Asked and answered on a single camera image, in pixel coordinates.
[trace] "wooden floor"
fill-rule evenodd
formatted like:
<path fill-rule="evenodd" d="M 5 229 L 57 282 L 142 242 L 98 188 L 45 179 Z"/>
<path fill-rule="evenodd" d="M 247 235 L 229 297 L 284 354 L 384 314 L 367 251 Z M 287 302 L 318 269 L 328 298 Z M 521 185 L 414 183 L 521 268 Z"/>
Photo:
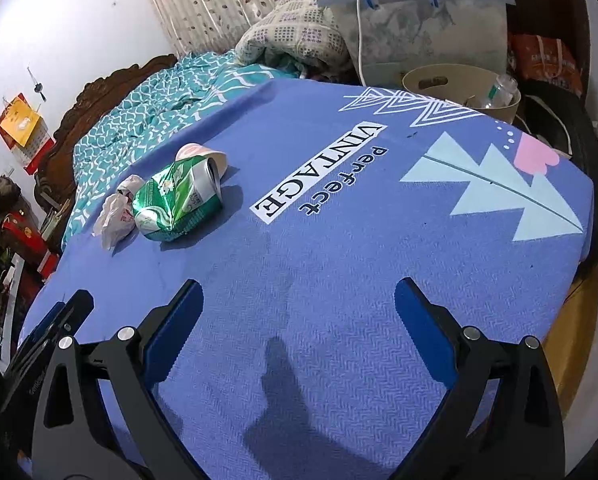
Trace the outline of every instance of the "wooden floor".
<path fill-rule="evenodd" d="M 597 323 L 598 266 L 585 279 L 575 279 L 564 306 L 543 342 L 548 365 L 566 417 L 588 362 Z"/>

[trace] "yellow paper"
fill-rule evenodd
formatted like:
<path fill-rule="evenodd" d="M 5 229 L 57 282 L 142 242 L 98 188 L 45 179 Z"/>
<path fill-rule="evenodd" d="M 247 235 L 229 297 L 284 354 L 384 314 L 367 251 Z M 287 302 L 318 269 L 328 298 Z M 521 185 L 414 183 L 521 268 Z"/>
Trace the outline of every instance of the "yellow paper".
<path fill-rule="evenodd" d="M 0 126 L 15 139 L 20 146 L 25 146 L 32 135 L 39 114 L 30 108 L 19 97 L 16 97 L 6 112 Z"/>

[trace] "pink shape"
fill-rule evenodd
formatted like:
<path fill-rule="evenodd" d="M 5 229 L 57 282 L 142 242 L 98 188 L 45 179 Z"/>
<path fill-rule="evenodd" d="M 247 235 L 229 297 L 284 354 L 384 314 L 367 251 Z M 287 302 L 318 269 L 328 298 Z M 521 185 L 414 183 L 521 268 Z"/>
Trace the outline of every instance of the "pink shape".
<path fill-rule="evenodd" d="M 548 172 L 548 166 L 559 164 L 559 155 L 541 140 L 528 134 L 521 134 L 514 164 L 515 168 L 524 173 L 545 175 Z"/>

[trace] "red calendar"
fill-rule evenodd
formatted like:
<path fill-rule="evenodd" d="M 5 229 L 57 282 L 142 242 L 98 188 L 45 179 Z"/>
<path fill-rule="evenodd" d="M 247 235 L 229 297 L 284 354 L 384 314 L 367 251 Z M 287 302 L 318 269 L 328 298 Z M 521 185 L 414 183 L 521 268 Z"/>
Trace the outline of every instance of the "red calendar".
<path fill-rule="evenodd" d="M 23 102 L 27 103 L 23 94 L 19 94 L 18 97 Z M 3 113 L 0 116 L 0 124 L 1 121 L 6 117 L 9 106 L 10 104 L 4 108 Z M 48 127 L 46 126 L 43 118 L 40 118 L 37 122 L 25 146 L 20 146 L 17 144 L 16 141 L 10 137 L 1 126 L 0 135 L 5 141 L 6 145 L 9 147 L 12 155 L 14 155 L 16 161 L 24 168 L 24 170 L 26 170 L 26 173 L 29 175 L 34 174 L 39 167 L 39 162 L 41 161 L 42 156 L 44 156 L 45 153 L 54 146 L 54 140 L 52 140 L 52 137 L 48 134 Z"/>

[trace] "orange bag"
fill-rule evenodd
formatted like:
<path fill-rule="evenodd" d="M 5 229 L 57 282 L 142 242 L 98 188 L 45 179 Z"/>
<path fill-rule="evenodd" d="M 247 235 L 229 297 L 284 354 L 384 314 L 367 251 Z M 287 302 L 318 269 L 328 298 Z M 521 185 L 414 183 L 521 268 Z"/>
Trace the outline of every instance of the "orange bag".
<path fill-rule="evenodd" d="M 547 81 L 582 96 L 582 76 L 562 40 L 516 34 L 512 37 L 512 49 L 518 75 L 523 80 Z"/>

